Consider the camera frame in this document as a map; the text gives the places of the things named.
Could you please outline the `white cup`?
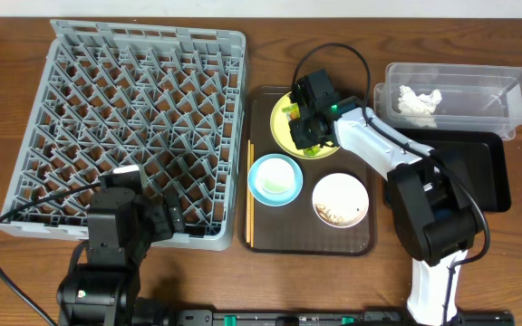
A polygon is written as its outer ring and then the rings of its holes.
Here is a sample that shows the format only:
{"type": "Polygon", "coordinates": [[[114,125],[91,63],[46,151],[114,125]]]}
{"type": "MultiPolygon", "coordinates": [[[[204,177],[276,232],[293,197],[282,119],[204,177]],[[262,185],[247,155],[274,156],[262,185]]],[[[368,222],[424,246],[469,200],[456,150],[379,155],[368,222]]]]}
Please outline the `white cup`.
{"type": "Polygon", "coordinates": [[[295,184],[295,172],[283,158],[268,158],[257,169],[256,187],[270,194],[281,194],[295,184]]]}

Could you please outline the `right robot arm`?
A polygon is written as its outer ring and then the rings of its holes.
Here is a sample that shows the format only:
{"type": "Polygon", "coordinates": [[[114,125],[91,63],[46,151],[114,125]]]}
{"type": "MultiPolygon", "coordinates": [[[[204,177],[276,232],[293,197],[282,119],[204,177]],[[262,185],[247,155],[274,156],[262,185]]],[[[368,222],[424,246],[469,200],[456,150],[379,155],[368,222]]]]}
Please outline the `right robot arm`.
{"type": "Polygon", "coordinates": [[[341,97],[320,70],[295,76],[290,100],[300,111],[289,123],[298,149],[319,145],[352,152],[387,182],[395,231],[412,257],[407,309],[416,323],[447,325],[456,316],[454,296],[462,265],[488,251],[468,255],[488,222],[469,190],[463,158],[439,156],[380,120],[367,100],[341,97]]]}

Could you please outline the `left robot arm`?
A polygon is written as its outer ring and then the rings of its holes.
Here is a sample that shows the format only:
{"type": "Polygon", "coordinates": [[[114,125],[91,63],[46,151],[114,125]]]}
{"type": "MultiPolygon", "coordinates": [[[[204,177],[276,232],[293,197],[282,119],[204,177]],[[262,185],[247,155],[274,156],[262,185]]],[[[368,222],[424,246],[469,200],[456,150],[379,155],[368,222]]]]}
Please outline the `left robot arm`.
{"type": "Polygon", "coordinates": [[[72,252],[56,295],[60,325],[173,325],[175,312],[139,297],[152,244],[185,230],[179,197],[154,201],[125,187],[103,189],[88,210],[89,239],[72,252]]]}

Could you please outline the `white tissue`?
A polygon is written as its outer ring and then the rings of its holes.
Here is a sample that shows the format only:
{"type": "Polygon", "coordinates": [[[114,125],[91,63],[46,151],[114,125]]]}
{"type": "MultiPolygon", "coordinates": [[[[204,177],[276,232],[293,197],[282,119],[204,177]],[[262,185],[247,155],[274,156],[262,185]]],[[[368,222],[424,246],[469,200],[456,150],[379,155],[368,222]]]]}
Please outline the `white tissue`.
{"type": "Polygon", "coordinates": [[[398,99],[398,110],[401,115],[420,128],[436,128],[433,114],[442,102],[440,90],[433,90],[429,95],[417,95],[410,87],[402,85],[398,99]]]}

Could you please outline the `white pink bowl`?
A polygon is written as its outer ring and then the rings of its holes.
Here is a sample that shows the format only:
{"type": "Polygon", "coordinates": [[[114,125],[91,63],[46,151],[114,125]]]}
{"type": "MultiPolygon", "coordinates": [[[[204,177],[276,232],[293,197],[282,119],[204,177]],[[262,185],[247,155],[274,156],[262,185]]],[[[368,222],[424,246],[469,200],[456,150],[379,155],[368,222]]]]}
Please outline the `white pink bowl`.
{"type": "Polygon", "coordinates": [[[316,215],[327,225],[349,228],[360,224],[368,215],[370,198],[357,177],[333,173],[316,183],[312,205],[316,215]]]}

